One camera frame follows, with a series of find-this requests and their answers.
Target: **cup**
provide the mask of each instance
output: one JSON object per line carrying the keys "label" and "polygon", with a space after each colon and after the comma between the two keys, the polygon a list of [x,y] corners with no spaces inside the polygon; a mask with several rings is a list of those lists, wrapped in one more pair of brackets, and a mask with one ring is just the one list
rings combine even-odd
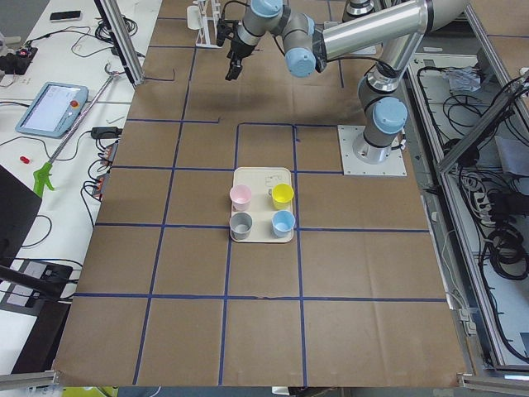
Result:
{"label": "cup", "polygon": [[198,6],[189,6],[187,9],[188,14],[188,28],[197,31],[202,28],[202,14]]}
{"label": "cup", "polygon": [[248,213],[236,213],[230,218],[230,234],[234,240],[244,240],[250,235],[253,221]]}
{"label": "cup", "polygon": [[272,217],[272,229],[277,237],[286,237],[296,225],[296,218],[290,211],[278,211]]}
{"label": "cup", "polygon": [[275,209],[287,209],[294,198],[294,189],[289,184],[276,184],[272,189]]}
{"label": "cup", "polygon": [[251,190],[245,184],[236,184],[230,189],[230,199],[236,211],[245,211],[250,206]]}

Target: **pink cup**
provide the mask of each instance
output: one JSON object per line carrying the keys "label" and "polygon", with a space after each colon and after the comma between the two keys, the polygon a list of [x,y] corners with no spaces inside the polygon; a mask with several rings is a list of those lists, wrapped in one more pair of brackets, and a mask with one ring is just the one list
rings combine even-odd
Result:
{"label": "pink cup", "polygon": [[250,206],[251,190],[245,184],[237,184],[230,190],[230,199],[236,211],[245,211]]}

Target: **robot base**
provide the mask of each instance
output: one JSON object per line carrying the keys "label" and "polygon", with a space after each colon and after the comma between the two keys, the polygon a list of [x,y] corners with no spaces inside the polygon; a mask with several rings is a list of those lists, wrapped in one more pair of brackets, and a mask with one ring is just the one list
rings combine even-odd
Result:
{"label": "robot base", "polygon": [[[400,150],[390,151],[386,161],[380,164],[368,164],[360,160],[353,152],[353,142],[364,132],[364,126],[338,126],[340,138],[341,164],[344,175],[360,176],[407,176],[403,154]],[[393,146],[398,145],[395,138]]]}

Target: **beige tray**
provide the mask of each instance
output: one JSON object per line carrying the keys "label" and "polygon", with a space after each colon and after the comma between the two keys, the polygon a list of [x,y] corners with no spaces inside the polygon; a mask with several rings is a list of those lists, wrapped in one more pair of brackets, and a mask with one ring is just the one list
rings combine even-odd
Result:
{"label": "beige tray", "polygon": [[[278,212],[272,204],[272,189],[276,184],[292,186],[290,171],[274,167],[241,167],[233,174],[233,185],[245,184],[251,189],[251,202],[244,211],[252,217],[252,228],[248,238],[235,242],[289,242],[294,236],[291,231],[286,237],[276,237],[272,231],[272,217]],[[292,212],[292,203],[287,208]],[[231,208],[231,215],[239,211]]]}

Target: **yellow cup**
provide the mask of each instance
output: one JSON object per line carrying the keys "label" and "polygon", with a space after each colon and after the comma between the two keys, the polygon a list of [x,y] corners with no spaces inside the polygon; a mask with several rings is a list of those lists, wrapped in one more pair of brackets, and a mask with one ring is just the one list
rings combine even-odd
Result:
{"label": "yellow cup", "polygon": [[287,209],[294,198],[294,189],[289,184],[276,184],[272,189],[275,209]]}

